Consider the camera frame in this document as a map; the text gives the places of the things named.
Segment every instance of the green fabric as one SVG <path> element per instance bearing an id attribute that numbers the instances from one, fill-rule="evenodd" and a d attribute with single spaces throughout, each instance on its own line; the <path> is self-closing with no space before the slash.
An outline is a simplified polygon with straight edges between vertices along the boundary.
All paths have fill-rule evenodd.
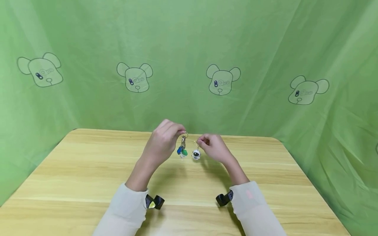
<path id="1" fill-rule="evenodd" d="M 378 0 L 0 1 L 0 204 L 72 129 L 168 118 L 279 139 L 353 236 L 376 235 L 377 12 Z"/>

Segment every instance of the keychain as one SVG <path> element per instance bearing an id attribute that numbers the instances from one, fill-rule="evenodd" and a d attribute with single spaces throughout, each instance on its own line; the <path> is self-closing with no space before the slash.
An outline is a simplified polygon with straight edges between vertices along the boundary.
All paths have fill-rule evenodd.
<path id="1" fill-rule="evenodd" d="M 181 158 L 185 158 L 188 155 L 188 152 L 185 150 L 185 147 L 186 147 L 185 140 L 188 136 L 189 136 L 188 133 L 186 133 L 186 137 L 185 135 L 182 136 L 181 145 L 177 149 L 177 154 L 180 155 Z"/>
<path id="2" fill-rule="evenodd" d="M 200 146 L 197 142 L 195 143 L 197 144 L 197 149 L 193 151 L 192 157 L 194 160 L 199 160 L 201 158 Z"/>

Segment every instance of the logo on backdrop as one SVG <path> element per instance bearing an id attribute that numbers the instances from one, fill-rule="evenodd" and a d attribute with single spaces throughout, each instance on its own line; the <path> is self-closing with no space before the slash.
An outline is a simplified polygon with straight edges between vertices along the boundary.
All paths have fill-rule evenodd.
<path id="1" fill-rule="evenodd" d="M 304 76 L 298 76 L 290 84 L 294 89 L 289 96 L 289 102 L 298 105 L 309 105 L 314 101 L 316 94 L 327 92 L 329 83 L 325 79 L 308 81 Z"/>
<path id="2" fill-rule="evenodd" d="M 117 72 L 120 76 L 126 78 L 126 88 L 131 92 L 142 93 L 150 88 L 147 78 L 152 76 L 153 71 L 148 64 L 143 64 L 139 68 L 130 68 L 125 63 L 120 62 L 117 65 Z"/>
<path id="3" fill-rule="evenodd" d="M 17 66 L 23 74 L 31 74 L 38 87 L 49 87 L 63 81 L 57 68 L 61 66 L 59 59 L 52 53 L 45 53 L 42 58 L 29 60 L 25 57 L 17 59 Z"/>
<path id="4" fill-rule="evenodd" d="M 216 65 L 212 64 L 206 71 L 207 77 L 211 79 L 210 92 L 220 96 L 229 94 L 232 89 L 232 82 L 237 81 L 240 74 L 240 69 L 237 67 L 230 71 L 221 71 Z"/>

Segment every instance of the right hand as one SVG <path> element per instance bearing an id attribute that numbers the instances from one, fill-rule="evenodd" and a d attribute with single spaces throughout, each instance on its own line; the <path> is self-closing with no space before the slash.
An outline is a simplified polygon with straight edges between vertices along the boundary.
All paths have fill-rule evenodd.
<path id="1" fill-rule="evenodd" d="M 204 134 L 198 138 L 197 143 L 209 157 L 222 164 L 235 160 L 220 135 Z"/>

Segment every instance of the black wrist device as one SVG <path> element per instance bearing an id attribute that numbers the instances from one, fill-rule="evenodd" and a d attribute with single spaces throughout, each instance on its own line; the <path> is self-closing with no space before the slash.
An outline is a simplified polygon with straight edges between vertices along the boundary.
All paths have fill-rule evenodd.
<path id="1" fill-rule="evenodd" d="M 220 207 L 223 207 L 229 203 L 234 196 L 234 192 L 230 190 L 226 195 L 219 194 L 215 199 L 217 200 L 217 203 Z"/>
<path id="2" fill-rule="evenodd" d="M 152 198 L 148 194 L 146 196 L 146 207 L 147 207 L 147 209 L 155 208 L 155 209 L 160 210 L 161 207 L 163 206 L 164 202 L 165 202 L 165 200 L 158 195 L 156 195 L 155 198 Z"/>

